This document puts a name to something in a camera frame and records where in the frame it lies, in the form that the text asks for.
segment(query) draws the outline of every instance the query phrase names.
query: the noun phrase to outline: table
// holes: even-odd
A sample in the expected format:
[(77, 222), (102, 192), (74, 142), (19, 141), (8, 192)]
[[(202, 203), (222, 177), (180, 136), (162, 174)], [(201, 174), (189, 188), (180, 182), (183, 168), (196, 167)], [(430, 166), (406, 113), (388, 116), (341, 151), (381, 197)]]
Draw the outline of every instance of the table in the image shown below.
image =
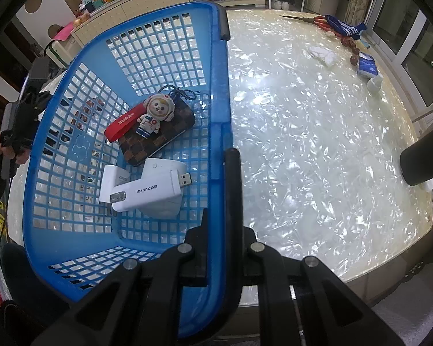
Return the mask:
[[(431, 194), (409, 187), (398, 169), (416, 133), (385, 74), (380, 94), (370, 95), (338, 39), (279, 14), (227, 12), (244, 223), (283, 255), (317, 255), (349, 281), (400, 254), (432, 226)], [(328, 69), (309, 54), (311, 46), (331, 49), (337, 63)], [(22, 201), (26, 170), (19, 168), (10, 199)], [(8, 225), (17, 242), (21, 224), (16, 200)], [(241, 305), (256, 303), (256, 290), (246, 288)]]

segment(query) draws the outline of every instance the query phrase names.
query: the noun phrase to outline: black cylinder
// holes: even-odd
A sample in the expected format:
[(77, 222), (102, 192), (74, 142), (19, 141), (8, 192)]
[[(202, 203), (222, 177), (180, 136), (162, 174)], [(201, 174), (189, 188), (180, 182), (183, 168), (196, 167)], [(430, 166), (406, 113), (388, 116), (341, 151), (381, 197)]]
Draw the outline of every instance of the black cylinder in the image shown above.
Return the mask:
[(433, 178), (433, 130), (401, 152), (400, 165), (410, 186)]

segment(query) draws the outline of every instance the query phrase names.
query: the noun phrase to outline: glass window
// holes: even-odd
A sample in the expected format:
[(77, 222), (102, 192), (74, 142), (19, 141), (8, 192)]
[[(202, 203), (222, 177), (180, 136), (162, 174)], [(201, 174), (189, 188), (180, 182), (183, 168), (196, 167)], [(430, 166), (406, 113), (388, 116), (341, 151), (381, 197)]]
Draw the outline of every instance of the glass window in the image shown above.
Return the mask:
[(402, 65), (427, 106), (433, 103), (433, 26), (427, 21)]
[(412, 0), (385, 0), (374, 32), (397, 53), (414, 24), (418, 11), (419, 8)]

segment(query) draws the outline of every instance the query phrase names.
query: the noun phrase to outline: scissors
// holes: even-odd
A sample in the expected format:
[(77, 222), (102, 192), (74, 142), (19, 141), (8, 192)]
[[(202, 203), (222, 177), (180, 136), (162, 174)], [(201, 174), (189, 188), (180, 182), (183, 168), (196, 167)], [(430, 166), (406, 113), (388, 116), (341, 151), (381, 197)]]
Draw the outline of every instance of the scissors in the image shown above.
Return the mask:
[(292, 16), (280, 16), (283, 18), (290, 18), (290, 19), (297, 19), (302, 20), (306, 23), (312, 23), (313, 25), (316, 25), (321, 30), (324, 31), (331, 31), (337, 36), (338, 38), (342, 38), (343, 36), (340, 35), (337, 31), (333, 30), (332, 27), (330, 27), (329, 23), (326, 20), (326, 17), (324, 16), (315, 16), (314, 18), (305, 18), (305, 17), (292, 17)]

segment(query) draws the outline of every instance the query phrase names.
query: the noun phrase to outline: brown checkered wallet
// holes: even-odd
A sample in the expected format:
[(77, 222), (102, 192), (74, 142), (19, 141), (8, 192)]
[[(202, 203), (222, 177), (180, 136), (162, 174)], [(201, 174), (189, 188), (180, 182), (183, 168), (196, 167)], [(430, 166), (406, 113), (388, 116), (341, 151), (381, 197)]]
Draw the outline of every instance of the brown checkered wallet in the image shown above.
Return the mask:
[(160, 122), (158, 134), (144, 138), (136, 133), (139, 122), (132, 125), (124, 136), (119, 138), (120, 148), (125, 160), (132, 166), (138, 166), (148, 157), (171, 142), (178, 135), (194, 126), (196, 118), (191, 108), (180, 98), (175, 100), (174, 117), (170, 122)]

